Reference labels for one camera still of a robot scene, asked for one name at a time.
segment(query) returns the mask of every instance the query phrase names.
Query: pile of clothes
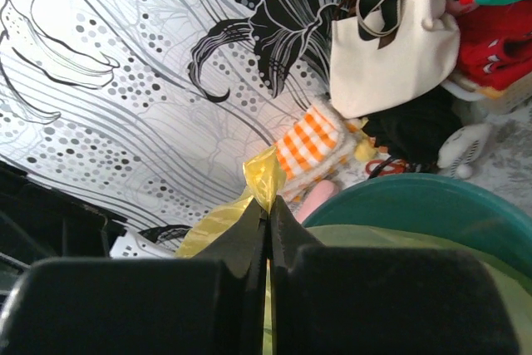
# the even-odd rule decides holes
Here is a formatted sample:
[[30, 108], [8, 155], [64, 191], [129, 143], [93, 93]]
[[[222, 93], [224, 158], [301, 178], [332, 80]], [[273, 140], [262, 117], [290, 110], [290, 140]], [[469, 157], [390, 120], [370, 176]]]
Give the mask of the pile of clothes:
[[[431, 79], [423, 66], [417, 70], [409, 66], [411, 70], [406, 73], [413, 78], [402, 79], [401, 65], [405, 62], [400, 57], [395, 66], [390, 64], [390, 57], [379, 57], [386, 55], [380, 49], [390, 43], [396, 41], [397, 49], [397, 43], [412, 37], [411, 48], [405, 52], [419, 55], [423, 49], [434, 50], [427, 45], [433, 37], [441, 41], [442, 48], [450, 49], [442, 60], [451, 65], [450, 69], [438, 70], [438, 60], [434, 59], [427, 64], [434, 66], [434, 76], [448, 74], [454, 67], [470, 81], [497, 91], [504, 91], [532, 72], [532, 0], [425, 0], [431, 4], [428, 12], [432, 13], [432, 22], [421, 30], [417, 28], [424, 35], [428, 33], [419, 43], [414, 43], [418, 36], [409, 27], [412, 21], [416, 23], [419, 7], [426, 8], [422, 0], [369, 0], [369, 7], [363, 5], [366, 1], [344, 1], [337, 15], [344, 11], [345, 22], [351, 22], [344, 28], [339, 28], [341, 21], [332, 22], [332, 52], [336, 47], [340, 57], [331, 57], [331, 99], [316, 99], [303, 119], [276, 143], [278, 159], [288, 175], [283, 191], [288, 201], [302, 199], [305, 191], [353, 158], [367, 163], [370, 179], [388, 173], [442, 169], [461, 179], [472, 175], [470, 164], [484, 149], [490, 125], [463, 126], [453, 111], [455, 97], [445, 89], [445, 78]], [[395, 14], [399, 9], [402, 16]], [[366, 25], [376, 21], [376, 14], [382, 15], [384, 28]], [[405, 23], [402, 30], [398, 18]], [[446, 38], [438, 30], [445, 30]], [[360, 57], [360, 49], [370, 53]], [[425, 62], [423, 57], [417, 58], [421, 64]], [[363, 64], [368, 63], [367, 59], [372, 59], [369, 66]], [[383, 86], [378, 76], [388, 71], [394, 71], [388, 75], [395, 74], [398, 81], [411, 81], [411, 90], [393, 81], [393, 76], [385, 77], [390, 83]], [[372, 80], [379, 84], [372, 86]], [[441, 84], [427, 83], [436, 80]], [[405, 95], [397, 96], [398, 91]]]
[[461, 32], [457, 68], [504, 91], [532, 72], [532, 0], [449, 0]]

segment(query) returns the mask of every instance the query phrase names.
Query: orange gingham towel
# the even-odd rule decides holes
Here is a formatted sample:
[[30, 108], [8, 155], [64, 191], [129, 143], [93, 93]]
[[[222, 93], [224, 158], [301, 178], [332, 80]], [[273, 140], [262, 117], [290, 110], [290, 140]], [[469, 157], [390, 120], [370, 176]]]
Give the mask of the orange gingham towel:
[[352, 157], [355, 136], [327, 100], [314, 100], [303, 118], [277, 141], [277, 158], [287, 175], [280, 194], [299, 201], [305, 190]]

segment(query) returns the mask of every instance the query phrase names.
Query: floral patterned fabric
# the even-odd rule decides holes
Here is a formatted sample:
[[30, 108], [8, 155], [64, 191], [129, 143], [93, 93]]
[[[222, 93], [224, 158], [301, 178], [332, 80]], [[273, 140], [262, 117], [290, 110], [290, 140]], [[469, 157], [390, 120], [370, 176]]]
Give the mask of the floral patterned fabric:
[[[193, 224], [328, 91], [339, 1], [0, 0], [0, 160], [139, 231]], [[477, 183], [522, 196], [511, 121]]]

